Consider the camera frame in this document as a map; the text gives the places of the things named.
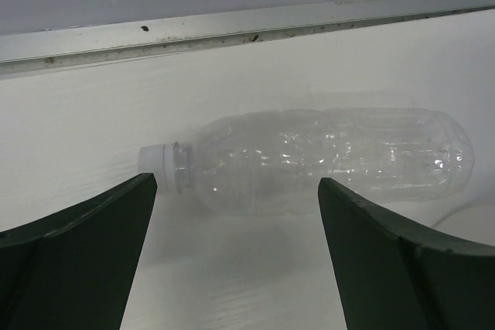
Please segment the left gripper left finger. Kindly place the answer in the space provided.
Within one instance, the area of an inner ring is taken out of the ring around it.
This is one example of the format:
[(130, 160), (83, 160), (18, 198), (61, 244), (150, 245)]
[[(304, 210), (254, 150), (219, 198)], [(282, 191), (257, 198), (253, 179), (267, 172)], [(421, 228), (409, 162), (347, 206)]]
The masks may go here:
[(137, 175), (1, 233), (3, 329), (118, 329), (157, 185)]

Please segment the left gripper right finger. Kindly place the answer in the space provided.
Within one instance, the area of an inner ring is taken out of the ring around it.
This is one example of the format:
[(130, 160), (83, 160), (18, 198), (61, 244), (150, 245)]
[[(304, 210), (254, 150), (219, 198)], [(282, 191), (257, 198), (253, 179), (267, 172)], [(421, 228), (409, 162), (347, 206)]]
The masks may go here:
[(324, 178), (326, 242), (348, 329), (492, 329), (494, 248), (417, 223)]

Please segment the clear unlabelled plastic bottle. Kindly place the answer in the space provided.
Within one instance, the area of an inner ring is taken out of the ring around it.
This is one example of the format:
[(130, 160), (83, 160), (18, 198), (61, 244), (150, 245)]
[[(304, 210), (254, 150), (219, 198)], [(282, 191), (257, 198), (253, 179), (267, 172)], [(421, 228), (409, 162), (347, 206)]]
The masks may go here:
[(190, 192), (212, 210), (249, 216), (309, 211), (323, 178), (379, 203), (429, 202), (464, 190), (474, 165), (462, 127), (419, 108), (240, 114), (138, 153), (160, 193)]

